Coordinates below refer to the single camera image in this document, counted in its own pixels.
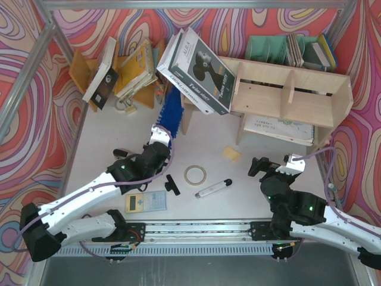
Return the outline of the blue microfibre duster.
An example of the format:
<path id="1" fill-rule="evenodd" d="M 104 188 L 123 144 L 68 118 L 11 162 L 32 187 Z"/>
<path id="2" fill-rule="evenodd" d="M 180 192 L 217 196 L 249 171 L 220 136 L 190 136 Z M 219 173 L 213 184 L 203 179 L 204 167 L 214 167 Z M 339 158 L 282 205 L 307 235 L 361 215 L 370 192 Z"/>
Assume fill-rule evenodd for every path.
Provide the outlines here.
<path id="1" fill-rule="evenodd" d="M 181 93 L 173 86 L 165 99 L 157 120 L 157 124 L 169 131 L 173 139 L 176 138 L 179 131 L 183 110 Z"/>

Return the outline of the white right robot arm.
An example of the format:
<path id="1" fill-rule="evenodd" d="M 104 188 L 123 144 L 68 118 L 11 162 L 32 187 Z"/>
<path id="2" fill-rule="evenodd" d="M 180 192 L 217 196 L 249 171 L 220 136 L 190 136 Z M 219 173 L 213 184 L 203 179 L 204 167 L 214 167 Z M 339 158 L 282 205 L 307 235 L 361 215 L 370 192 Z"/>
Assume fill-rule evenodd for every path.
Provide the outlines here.
<path id="1" fill-rule="evenodd" d="M 291 185 L 305 170 L 298 155 L 285 156 L 278 164 L 267 157 L 252 159 L 248 176 L 259 172 L 260 190 L 270 205 L 269 222 L 251 222 L 254 241 L 308 239 L 357 256 L 365 266 L 380 269 L 380 228 L 358 220 L 312 193 L 295 191 Z"/>

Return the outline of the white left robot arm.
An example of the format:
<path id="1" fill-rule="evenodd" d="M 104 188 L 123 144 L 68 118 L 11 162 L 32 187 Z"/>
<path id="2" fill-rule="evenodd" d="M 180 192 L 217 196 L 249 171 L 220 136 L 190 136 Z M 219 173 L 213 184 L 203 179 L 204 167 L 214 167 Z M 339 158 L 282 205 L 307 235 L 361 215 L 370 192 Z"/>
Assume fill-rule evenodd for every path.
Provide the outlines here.
<path id="1" fill-rule="evenodd" d="M 111 209 L 95 217 L 85 217 L 85 214 L 104 201 L 148 185 L 170 159 L 170 146 L 162 142 L 148 144 L 142 154 L 115 161 L 75 192 L 39 207 L 34 203 L 24 206 L 20 232 L 32 261 L 46 260 L 61 247 L 84 240 L 141 242 L 138 226 L 129 225 L 120 211 Z"/>

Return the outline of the black T-shaped plastic piece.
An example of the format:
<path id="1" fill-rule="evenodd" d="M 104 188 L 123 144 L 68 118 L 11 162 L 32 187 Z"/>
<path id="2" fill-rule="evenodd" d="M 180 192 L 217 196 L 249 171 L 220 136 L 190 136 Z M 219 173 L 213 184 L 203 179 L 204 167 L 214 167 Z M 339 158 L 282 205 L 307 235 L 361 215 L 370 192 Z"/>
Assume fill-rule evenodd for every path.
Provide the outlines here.
<path id="1" fill-rule="evenodd" d="M 175 196 L 180 195 L 180 191 L 179 191 L 175 181 L 173 180 L 172 176 L 166 175 L 166 179 L 167 179 L 167 181 L 164 184 L 165 190 L 168 192 L 173 191 Z"/>

